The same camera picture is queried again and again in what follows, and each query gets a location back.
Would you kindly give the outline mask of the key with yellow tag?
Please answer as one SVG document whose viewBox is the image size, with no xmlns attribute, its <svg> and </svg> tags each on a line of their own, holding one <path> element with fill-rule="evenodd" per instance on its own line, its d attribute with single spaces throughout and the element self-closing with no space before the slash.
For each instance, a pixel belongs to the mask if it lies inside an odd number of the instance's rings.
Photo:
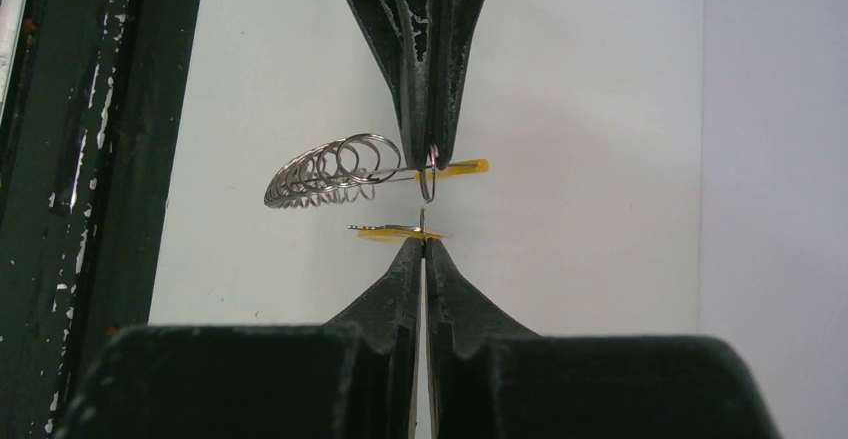
<svg viewBox="0 0 848 439">
<path fill-rule="evenodd" d="M 452 235 L 430 228 L 426 221 L 426 208 L 422 207 L 419 212 L 417 225 L 384 224 L 384 225 L 347 225 L 346 229 L 354 231 L 360 239 L 377 243 L 400 244 L 406 239 L 415 239 L 426 242 L 428 239 L 444 240 Z"/>
</svg>

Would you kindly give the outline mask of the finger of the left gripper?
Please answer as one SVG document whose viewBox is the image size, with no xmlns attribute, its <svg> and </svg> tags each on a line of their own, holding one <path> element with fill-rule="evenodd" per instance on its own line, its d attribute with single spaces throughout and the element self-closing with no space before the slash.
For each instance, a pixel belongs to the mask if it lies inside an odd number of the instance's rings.
<svg viewBox="0 0 848 439">
<path fill-rule="evenodd" d="M 431 19 L 430 144 L 436 166 L 450 163 L 459 123 L 474 31 L 484 0 L 435 0 Z"/>
<path fill-rule="evenodd" d="M 346 0 L 390 91 L 406 165 L 425 167 L 423 122 L 412 114 L 398 0 Z"/>
</svg>

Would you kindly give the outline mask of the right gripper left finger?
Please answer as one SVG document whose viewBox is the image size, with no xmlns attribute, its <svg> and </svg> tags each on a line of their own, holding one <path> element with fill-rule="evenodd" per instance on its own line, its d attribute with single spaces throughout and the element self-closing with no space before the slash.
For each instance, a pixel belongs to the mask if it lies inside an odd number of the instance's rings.
<svg viewBox="0 0 848 439">
<path fill-rule="evenodd" d="M 411 438 L 423 246 L 320 325 L 144 326 L 117 334 L 60 438 Z"/>
</svg>

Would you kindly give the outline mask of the large keyring with yellow grip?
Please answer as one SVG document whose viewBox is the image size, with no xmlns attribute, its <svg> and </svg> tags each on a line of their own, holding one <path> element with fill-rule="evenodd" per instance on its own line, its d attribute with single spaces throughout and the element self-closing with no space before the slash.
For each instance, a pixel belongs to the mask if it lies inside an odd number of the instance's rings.
<svg viewBox="0 0 848 439">
<path fill-rule="evenodd" d="M 401 149 L 376 133 L 342 137 L 309 149 L 287 161 L 270 180 L 263 203 L 271 209 L 306 209 L 372 200 L 379 185 L 417 184 L 423 199 L 435 199 L 441 179 L 489 170 L 486 159 L 453 162 L 440 169 L 432 152 L 418 170 L 403 164 Z"/>
</svg>

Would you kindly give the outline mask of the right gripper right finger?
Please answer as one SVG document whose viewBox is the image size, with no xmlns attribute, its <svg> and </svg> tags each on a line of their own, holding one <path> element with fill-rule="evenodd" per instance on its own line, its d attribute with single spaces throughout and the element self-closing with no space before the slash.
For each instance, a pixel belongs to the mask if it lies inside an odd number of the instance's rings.
<svg viewBox="0 0 848 439">
<path fill-rule="evenodd" d="M 554 337 L 511 317 L 425 245 L 437 438 L 776 438 L 741 357 L 702 335 Z"/>
</svg>

